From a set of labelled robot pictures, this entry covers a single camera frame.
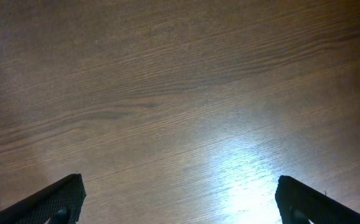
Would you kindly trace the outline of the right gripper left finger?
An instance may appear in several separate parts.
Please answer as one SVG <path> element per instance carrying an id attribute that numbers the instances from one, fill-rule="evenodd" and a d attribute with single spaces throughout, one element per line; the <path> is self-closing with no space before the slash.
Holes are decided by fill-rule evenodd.
<path id="1" fill-rule="evenodd" d="M 86 197 L 81 174 L 70 174 L 0 212 L 0 224 L 76 224 Z"/>

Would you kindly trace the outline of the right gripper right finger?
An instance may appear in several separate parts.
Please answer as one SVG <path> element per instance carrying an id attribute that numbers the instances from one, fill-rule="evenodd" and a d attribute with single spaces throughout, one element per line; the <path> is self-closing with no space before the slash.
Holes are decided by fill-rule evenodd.
<path id="1" fill-rule="evenodd" d="M 287 175 L 278 179 L 275 200 L 283 224 L 360 224 L 360 213 Z"/>

